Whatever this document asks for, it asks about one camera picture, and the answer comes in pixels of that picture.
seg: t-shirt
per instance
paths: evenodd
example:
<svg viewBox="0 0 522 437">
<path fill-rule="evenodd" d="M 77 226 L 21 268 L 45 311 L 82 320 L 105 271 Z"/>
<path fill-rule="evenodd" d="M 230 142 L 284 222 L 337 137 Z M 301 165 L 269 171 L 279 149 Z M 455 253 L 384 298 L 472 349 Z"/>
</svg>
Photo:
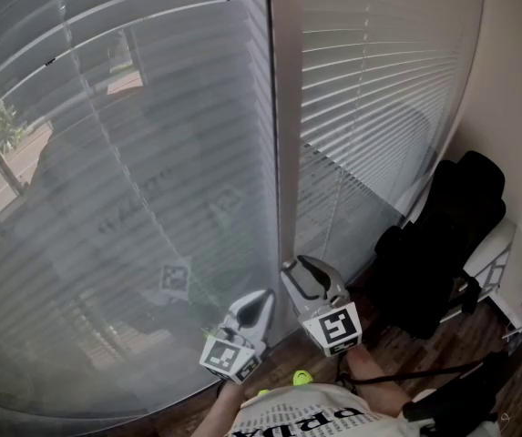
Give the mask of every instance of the t-shirt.
<svg viewBox="0 0 522 437">
<path fill-rule="evenodd" d="M 309 384 L 283 387 L 241 406 L 229 437 L 418 437 L 420 425 L 404 417 L 372 412 L 360 397 L 342 387 Z M 484 422 L 473 437 L 499 435 Z"/>
</svg>

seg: person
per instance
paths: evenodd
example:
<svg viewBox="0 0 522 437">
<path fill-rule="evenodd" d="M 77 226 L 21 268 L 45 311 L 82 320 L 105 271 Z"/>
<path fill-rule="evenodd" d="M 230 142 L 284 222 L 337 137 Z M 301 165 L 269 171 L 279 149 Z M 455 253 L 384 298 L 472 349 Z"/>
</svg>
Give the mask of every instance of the person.
<svg viewBox="0 0 522 437">
<path fill-rule="evenodd" d="M 356 380 L 384 376 L 371 354 L 359 345 L 347 352 Z M 244 388 L 227 382 L 192 437 L 385 437 L 418 436 L 421 426 L 402 417 L 411 398 L 395 382 L 358 387 L 356 396 L 334 384 L 312 383 L 261 391 L 244 401 Z M 484 422 L 470 435 L 498 436 L 496 424 Z"/>
</svg>

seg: white marker mount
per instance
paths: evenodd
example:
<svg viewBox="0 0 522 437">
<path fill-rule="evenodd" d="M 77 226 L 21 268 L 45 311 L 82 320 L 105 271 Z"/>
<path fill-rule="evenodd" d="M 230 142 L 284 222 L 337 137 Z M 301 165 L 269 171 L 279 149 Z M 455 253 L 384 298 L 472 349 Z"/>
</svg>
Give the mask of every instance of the white marker mount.
<svg viewBox="0 0 522 437">
<path fill-rule="evenodd" d="M 306 293 L 292 275 L 297 261 L 283 266 L 281 280 L 298 313 L 297 319 L 307 334 L 325 356 L 334 356 L 359 345 L 362 341 L 362 325 L 340 272 L 316 258 L 299 256 L 298 260 L 310 271 L 320 286 L 320 293 L 323 293 Z"/>
<path fill-rule="evenodd" d="M 225 381 L 243 383 L 261 365 L 274 306 L 271 290 L 232 303 L 218 333 L 206 339 L 200 365 Z"/>
</svg>

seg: dark wood floor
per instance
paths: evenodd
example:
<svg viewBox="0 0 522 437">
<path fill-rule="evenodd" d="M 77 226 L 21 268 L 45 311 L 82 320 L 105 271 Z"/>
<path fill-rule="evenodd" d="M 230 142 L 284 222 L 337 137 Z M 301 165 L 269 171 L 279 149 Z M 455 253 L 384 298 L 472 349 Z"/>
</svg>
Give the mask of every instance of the dark wood floor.
<svg viewBox="0 0 522 437">
<path fill-rule="evenodd" d="M 442 324 L 430 340 L 412 339 L 395 327 L 383 325 L 370 303 L 361 296 L 357 297 L 356 304 L 366 346 L 389 374 L 463 364 L 500 350 L 506 342 L 501 337 L 507 323 L 486 301 L 477 306 L 473 316 L 460 315 Z M 247 382 L 247 396 L 254 396 L 261 389 L 289 385 L 292 374 L 298 369 L 309 371 L 315 381 L 333 381 L 336 361 L 324 358 L 305 334 L 297 331 L 271 351 L 261 369 Z M 423 378 L 401 385 L 415 396 L 422 390 L 440 387 L 452 377 Z M 215 397 L 216 387 L 212 387 L 177 406 L 93 434 L 93 437 L 187 437 L 203 419 Z M 522 436 L 522 368 L 497 396 L 496 410 L 502 435 Z M 503 413 L 510 417 L 509 421 L 501 420 Z"/>
</svg>

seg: glass pane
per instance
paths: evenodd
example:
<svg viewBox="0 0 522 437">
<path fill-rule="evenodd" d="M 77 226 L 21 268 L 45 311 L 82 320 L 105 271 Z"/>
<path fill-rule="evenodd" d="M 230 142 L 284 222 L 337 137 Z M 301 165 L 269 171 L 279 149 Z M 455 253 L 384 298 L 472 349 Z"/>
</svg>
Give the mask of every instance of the glass pane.
<svg viewBox="0 0 522 437">
<path fill-rule="evenodd" d="M 412 205 L 465 87 L 483 0 L 303 0 L 295 252 L 351 278 Z"/>
<path fill-rule="evenodd" d="M 276 289 L 265 1 L 0 0 L 0 429 L 186 398 Z"/>
</svg>

